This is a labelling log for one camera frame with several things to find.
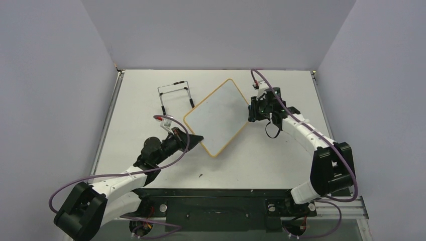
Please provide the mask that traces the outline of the yellow framed whiteboard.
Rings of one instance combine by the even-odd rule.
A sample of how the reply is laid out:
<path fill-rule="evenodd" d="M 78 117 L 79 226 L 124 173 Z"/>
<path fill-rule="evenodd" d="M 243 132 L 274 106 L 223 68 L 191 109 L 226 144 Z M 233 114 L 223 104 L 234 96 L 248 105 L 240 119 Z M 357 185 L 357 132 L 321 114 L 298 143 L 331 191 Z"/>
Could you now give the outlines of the yellow framed whiteboard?
<path fill-rule="evenodd" d="M 248 106 L 241 90 L 229 78 L 189 111 L 183 121 L 192 134 L 203 136 L 201 145 L 214 158 L 248 123 Z"/>

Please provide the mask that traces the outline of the blue whiteboard eraser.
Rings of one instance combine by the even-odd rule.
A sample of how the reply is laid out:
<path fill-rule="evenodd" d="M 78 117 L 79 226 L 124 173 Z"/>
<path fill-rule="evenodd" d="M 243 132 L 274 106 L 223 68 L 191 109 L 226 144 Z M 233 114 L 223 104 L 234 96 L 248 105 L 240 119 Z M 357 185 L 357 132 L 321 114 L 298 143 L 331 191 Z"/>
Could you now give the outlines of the blue whiteboard eraser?
<path fill-rule="evenodd" d="M 256 121 L 256 113 L 255 113 L 255 110 L 254 110 L 252 105 L 248 106 L 248 111 L 249 111 L 248 121 L 249 122 L 255 122 Z"/>

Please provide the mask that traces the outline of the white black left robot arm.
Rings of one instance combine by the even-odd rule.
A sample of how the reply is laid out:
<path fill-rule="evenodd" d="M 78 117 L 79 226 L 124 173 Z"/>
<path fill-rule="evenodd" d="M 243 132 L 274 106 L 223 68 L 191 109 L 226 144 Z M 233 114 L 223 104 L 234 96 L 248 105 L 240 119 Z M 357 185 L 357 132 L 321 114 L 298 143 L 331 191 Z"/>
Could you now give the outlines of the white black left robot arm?
<path fill-rule="evenodd" d="M 133 191 L 151 183 L 160 173 L 159 164 L 174 153 L 189 151 L 203 136 L 174 127 L 166 139 L 145 140 L 136 162 L 118 177 L 87 184 L 78 182 L 54 217 L 54 224 L 73 240 L 91 240 L 101 226 L 123 214 L 143 216 L 150 202 Z"/>

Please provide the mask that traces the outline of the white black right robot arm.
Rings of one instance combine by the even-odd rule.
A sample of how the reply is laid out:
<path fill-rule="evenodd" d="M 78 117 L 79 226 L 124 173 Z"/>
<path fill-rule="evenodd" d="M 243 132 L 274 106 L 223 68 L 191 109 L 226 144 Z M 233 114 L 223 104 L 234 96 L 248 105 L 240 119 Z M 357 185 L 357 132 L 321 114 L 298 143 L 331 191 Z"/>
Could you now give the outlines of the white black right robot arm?
<path fill-rule="evenodd" d="M 280 97 L 280 88 L 261 89 L 260 95 L 252 96 L 248 106 L 248 121 L 268 120 L 301 144 L 312 156 L 307 181 L 291 189 L 291 196 L 283 201 L 284 210 L 297 214 L 303 204 L 325 197 L 336 191 L 354 186 L 355 168 L 349 144 L 326 137 L 293 107 L 287 107 Z"/>

